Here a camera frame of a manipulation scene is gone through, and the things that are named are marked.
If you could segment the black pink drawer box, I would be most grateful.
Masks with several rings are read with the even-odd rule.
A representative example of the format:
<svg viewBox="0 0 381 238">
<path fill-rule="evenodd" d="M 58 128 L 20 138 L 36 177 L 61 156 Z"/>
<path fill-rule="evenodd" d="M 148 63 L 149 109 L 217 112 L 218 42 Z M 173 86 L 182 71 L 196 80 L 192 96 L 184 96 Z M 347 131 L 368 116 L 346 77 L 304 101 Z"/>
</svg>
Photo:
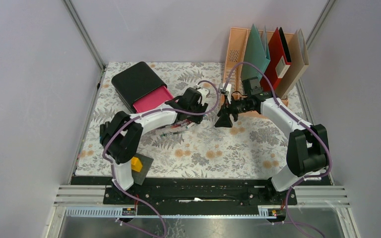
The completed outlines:
<svg viewBox="0 0 381 238">
<path fill-rule="evenodd" d="M 154 109 L 174 98 L 166 83 L 143 61 L 116 74 L 111 83 L 133 113 Z"/>
</svg>

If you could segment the teal folder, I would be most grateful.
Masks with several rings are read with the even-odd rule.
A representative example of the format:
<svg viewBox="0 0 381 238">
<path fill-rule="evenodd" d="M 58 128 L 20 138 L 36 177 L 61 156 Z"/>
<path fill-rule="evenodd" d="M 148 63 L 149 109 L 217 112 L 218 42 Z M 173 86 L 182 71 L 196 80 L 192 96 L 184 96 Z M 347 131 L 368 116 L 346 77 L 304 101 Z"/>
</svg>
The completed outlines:
<svg viewBox="0 0 381 238">
<path fill-rule="evenodd" d="M 253 64 L 262 73 L 265 73 L 270 63 L 270 52 L 265 31 L 259 32 L 258 28 L 253 24 L 248 36 L 244 62 Z M 262 79 L 262 74 L 248 64 L 243 64 L 241 79 L 246 80 L 256 77 Z"/>
</svg>

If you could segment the red folder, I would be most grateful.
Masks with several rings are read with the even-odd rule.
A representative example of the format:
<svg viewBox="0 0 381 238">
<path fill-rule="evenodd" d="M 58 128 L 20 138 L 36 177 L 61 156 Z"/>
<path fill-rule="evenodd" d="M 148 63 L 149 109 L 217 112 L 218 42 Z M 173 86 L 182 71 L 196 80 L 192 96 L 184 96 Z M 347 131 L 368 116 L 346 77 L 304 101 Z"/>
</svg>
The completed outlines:
<svg viewBox="0 0 381 238">
<path fill-rule="evenodd" d="M 270 63 L 265 71 L 274 90 L 292 64 L 288 44 L 281 27 L 276 28 L 268 42 Z"/>
</svg>

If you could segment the beige folder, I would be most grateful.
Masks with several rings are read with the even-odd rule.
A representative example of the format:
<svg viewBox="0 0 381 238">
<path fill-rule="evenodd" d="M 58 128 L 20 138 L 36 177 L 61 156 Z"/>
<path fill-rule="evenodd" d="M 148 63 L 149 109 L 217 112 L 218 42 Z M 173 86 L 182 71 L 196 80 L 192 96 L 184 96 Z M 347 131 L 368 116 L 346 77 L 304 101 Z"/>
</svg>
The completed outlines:
<svg viewBox="0 0 381 238">
<path fill-rule="evenodd" d="M 302 29 L 298 29 L 293 34 L 287 45 L 292 63 L 275 91 L 281 99 L 288 96 L 310 65 L 307 44 Z"/>
</svg>

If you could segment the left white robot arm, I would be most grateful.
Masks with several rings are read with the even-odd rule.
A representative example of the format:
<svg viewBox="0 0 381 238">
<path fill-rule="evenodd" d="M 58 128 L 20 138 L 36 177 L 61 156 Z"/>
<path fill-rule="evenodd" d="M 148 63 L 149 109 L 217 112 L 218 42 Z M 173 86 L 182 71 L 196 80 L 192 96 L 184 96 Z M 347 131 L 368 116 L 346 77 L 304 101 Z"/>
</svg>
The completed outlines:
<svg viewBox="0 0 381 238">
<path fill-rule="evenodd" d="M 166 101 L 154 109 L 127 114 L 120 111 L 111 121 L 100 125 L 100 143 L 103 158 L 110 163 L 113 183 L 117 187 L 115 198 L 123 204 L 134 197 L 131 161 L 137 152 L 141 137 L 163 126 L 190 120 L 200 123 L 208 104 L 206 88 L 188 88 L 184 94 Z"/>
</svg>

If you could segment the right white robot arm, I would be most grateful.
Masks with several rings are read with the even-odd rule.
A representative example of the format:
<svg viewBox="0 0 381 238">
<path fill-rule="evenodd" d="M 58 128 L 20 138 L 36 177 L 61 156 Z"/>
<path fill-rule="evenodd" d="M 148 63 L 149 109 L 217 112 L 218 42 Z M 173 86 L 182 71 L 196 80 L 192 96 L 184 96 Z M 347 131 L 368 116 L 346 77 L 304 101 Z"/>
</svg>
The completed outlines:
<svg viewBox="0 0 381 238">
<path fill-rule="evenodd" d="M 284 198 L 284 191 L 298 180 L 329 166 L 327 133 L 324 126 L 303 120 L 289 111 L 272 92 L 263 91 L 256 83 L 256 78 L 246 80 L 244 86 L 248 92 L 238 100 L 232 97 L 230 85 L 220 84 L 219 91 L 225 99 L 215 127 L 232 127 L 240 114 L 257 112 L 283 132 L 288 139 L 286 166 L 270 179 L 271 187 L 264 192 L 267 202 L 277 204 Z"/>
</svg>

